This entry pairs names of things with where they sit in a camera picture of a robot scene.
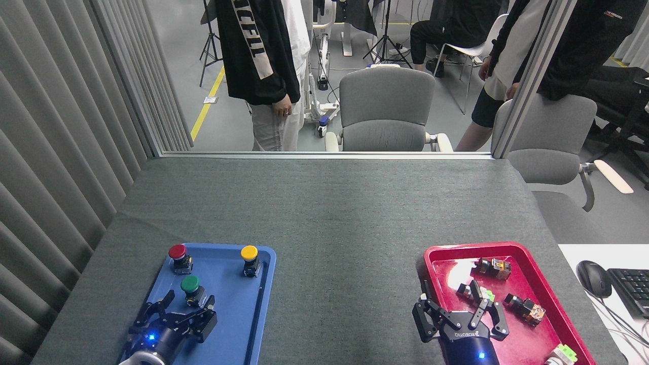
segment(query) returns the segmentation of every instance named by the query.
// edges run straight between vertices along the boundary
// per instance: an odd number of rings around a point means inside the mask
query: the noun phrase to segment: gray table
[[[506,160],[177,157],[146,163],[33,364],[116,363],[182,242],[275,249],[260,364],[443,364],[412,319],[415,263],[502,240],[532,252],[597,362],[625,363]]]

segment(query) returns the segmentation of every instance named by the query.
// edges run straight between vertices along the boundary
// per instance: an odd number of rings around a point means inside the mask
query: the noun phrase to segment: red tray
[[[506,281],[477,273],[471,277],[471,268],[478,258],[497,258],[511,264],[511,275]],[[491,290],[495,301],[503,303],[508,293],[522,299],[530,298],[545,308],[545,318],[532,327],[516,317],[504,305],[509,326],[509,336],[502,342],[492,340],[498,359],[503,365],[539,365],[558,345],[566,344],[577,354],[577,364],[595,361],[574,328],[561,303],[552,292],[530,252],[516,242],[494,242],[433,246],[426,250],[424,262],[430,277],[434,300],[446,310],[469,310],[476,306],[456,294],[461,283],[469,284],[476,279],[480,286]],[[492,328],[491,318],[486,314],[483,322]]]

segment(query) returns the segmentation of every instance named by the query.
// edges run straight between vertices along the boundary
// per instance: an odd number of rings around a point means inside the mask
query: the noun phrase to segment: tripod stand
[[[201,83],[199,84],[199,87],[202,87],[202,79],[205,76],[205,69],[207,66],[216,63],[223,58],[219,58],[219,56],[216,54],[216,44],[214,43],[214,38],[218,39],[219,41],[221,40],[218,35],[214,34],[212,31],[212,21],[210,19],[210,13],[207,9],[207,2],[206,0],[203,0],[203,6],[205,7],[205,16],[207,18],[207,27],[210,30],[210,34],[207,36],[207,41],[205,42],[205,46],[203,47],[203,50],[201,52],[201,56],[199,57],[199,60],[202,59],[202,56],[205,55],[205,61],[203,61],[203,71],[201,73]]]
[[[372,48],[370,48],[370,50],[365,54],[365,56],[363,56],[363,59],[365,59],[365,57],[367,57],[370,53],[372,53],[374,50],[376,50],[376,53],[375,53],[376,54],[376,59],[379,62],[383,62],[385,60],[393,60],[392,58],[387,58],[386,57],[387,43],[389,42],[392,45],[392,47],[394,47],[397,50],[397,52],[399,53],[399,56],[401,57],[401,60],[405,61],[405,63],[408,64],[408,67],[412,68],[412,65],[410,64],[410,62],[408,62],[408,60],[406,60],[406,57],[403,55],[403,53],[401,53],[401,50],[399,49],[399,47],[397,47],[397,45],[394,42],[392,42],[392,40],[390,39],[390,36],[387,35],[387,27],[390,25],[390,6],[391,5],[392,5],[392,0],[387,0],[386,29],[385,29],[385,31],[383,33],[383,36],[381,36],[381,38],[378,41],[376,41],[376,44],[374,44],[374,46]]]

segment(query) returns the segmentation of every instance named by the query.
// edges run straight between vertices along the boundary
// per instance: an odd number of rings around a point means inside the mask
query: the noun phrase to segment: computer mouse
[[[584,260],[577,264],[577,278],[583,288],[599,298],[611,296],[611,278],[603,267],[593,261]]]

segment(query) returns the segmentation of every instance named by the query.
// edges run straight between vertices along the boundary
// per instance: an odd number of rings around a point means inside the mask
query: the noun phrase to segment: black pants
[[[426,44],[434,44],[437,48],[444,43],[454,44],[449,33],[442,31],[442,26],[434,20],[422,20],[410,29],[410,55],[412,63],[421,65],[426,59]]]
[[[593,72],[580,95],[627,115],[638,95],[639,86],[634,80],[647,76],[647,71],[637,67],[601,66]]]

